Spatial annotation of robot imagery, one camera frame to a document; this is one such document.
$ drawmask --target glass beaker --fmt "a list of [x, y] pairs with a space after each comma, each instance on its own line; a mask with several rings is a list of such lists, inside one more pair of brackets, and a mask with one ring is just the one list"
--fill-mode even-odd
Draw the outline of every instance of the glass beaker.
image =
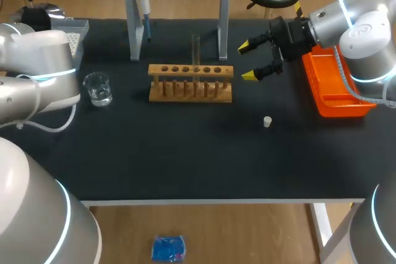
[[91, 102], [95, 106], [106, 106], [111, 103], [111, 100], [113, 100], [109, 78], [103, 72], [92, 72], [91, 74], [88, 74], [84, 78], [82, 85], [88, 89]]

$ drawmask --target test tube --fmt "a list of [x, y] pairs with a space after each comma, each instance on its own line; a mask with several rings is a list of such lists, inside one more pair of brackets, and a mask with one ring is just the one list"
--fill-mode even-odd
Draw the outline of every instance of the test tube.
[[[192, 35], [191, 43], [192, 43], [192, 71], [199, 72], [199, 65], [200, 65], [200, 37], [199, 37], [199, 34]], [[199, 77], [192, 77], [192, 81], [199, 83]]]

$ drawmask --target floor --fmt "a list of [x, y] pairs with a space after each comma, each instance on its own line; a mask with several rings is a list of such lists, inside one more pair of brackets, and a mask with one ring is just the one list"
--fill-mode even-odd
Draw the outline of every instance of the floor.
[[[230, 0], [230, 18], [262, 18], [264, 10], [246, 10], [249, 0]], [[334, 0], [302, 0], [303, 12]], [[125, 19], [124, 0], [35, 0], [63, 7], [68, 16]], [[150, 0], [152, 18], [217, 18], [219, 0]], [[0, 22], [24, 5], [4, 0]], [[293, 8], [273, 16], [295, 17]], [[334, 230], [349, 209], [347, 203], [328, 203]], [[153, 238], [182, 234], [186, 263], [319, 263], [306, 205], [205, 205], [93, 208], [103, 235], [101, 264], [150, 263]], [[345, 257], [339, 263], [351, 263]]]

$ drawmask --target blue object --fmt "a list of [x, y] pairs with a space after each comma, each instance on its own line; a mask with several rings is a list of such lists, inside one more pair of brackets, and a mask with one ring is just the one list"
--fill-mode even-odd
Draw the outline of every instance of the blue object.
[[151, 255], [153, 261], [180, 262], [184, 260], [185, 254], [183, 236], [155, 237]]

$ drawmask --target white cable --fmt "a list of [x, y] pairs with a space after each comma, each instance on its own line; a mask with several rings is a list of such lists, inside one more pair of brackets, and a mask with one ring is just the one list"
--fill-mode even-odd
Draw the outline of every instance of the white cable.
[[24, 122], [24, 124], [30, 125], [30, 126], [34, 126], [34, 127], [36, 127], [36, 128], [39, 128], [39, 129], [44, 130], [44, 131], [47, 131], [47, 132], [58, 133], [58, 132], [60, 132], [60, 131], [63, 131], [63, 130], [66, 129], [67, 127], [69, 127], [69, 125], [71, 124], [71, 122], [73, 121], [73, 118], [74, 118], [74, 116], [75, 116], [75, 111], [76, 111], [76, 109], [77, 109], [77, 105], [76, 105], [76, 104], [73, 104], [73, 106], [72, 106], [72, 112], [70, 113], [69, 119], [67, 120], [67, 122], [66, 122], [63, 126], [61, 126], [61, 127], [59, 127], [59, 128], [49, 128], [49, 127], [45, 127], [45, 126], [43, 126], [43, 125], [41, 125], [41, 124], [39, 124], [39, 123], [32, 122], [32, 121]]
[[361, 96], [361, 95], [357, 94], [355, 91], [353, 91], [352, 88], [349, 86], [348, 80], [345, 77], [345, 73], [344, 73], [344, 70], [342, 67], [340, 55], [338, 55], [337, 47], [334, 46], [333, 50], [334, 50], [335, 60], [337, 61], [338, 70], [340, 71], [340, 75], [342, 78], [342, 82], [344, 83], [345, 88], [348, 90], [348, 92], [353, 97], [355, 97], [359, 100], [362, 100], [362, 101], [367, 101], [367, 102], [375, 103], [375, 104], [385, 104], [386, 106], [388, 106], [390, 108], [396, 108], [396, 101], [386, 100], [386, 92], [387, 92], [389, 83], [393, 78], [393, 75], [391, 77], [389, 77], [389, 79], [384, 84], [384, 89], [382, 90], [382, 99], [375, 99], [375, 98], [368, 98], [368, 97]]
[[0, 125], [0, 129], [3, 128], [3, 127], [6, 127], [6, 126], [10, 126], [10, 125], [16, 125], [18, 129], [22, 129], [24, 127], [24, 125], [30, 125], [30, 126], [34, 126], [36, 128], [39, 128], [39, 129], [47, 131], [47, 132], [57, 133], [57, 132], [63, 131], [64, 129], [69, 127], [69, 125], [71, 124], [71, 122], [73, 121], [73, 118], [75, 116], [75, 111], [77, 109], [77, 105], [76, 104], [73, 105], [72, 112], [71, 112], [67, 122], [63, 126], [61, 126], [59, 128], [49, 128], [49, 127], [43, 126], [43, 125], [41, 125], [39, 123], [29, 121], [29, 119], [36, 114], [36, 112], [37, 112], [37, 110], [38, 110], [38, 108], [40, 106], [40, 101], [41, 101], [40, 86], [39, 86], [38, 82], [33, 77], [31, 77], [30, 75], [20, 74], [20, 75], [16, 76], [17, 79], [19, 79], [21, 77], [27, 77], [35, 84], [35, 91], [36, 91], [35, 106], [34, 106], [32, 112], [29, 114], [29, 116], [26, 119], [24, 119], [22, 121], [21, 120], [15, 120], [15, 121], [11, 121], [11, 122], [2, 124], [2, 125]]

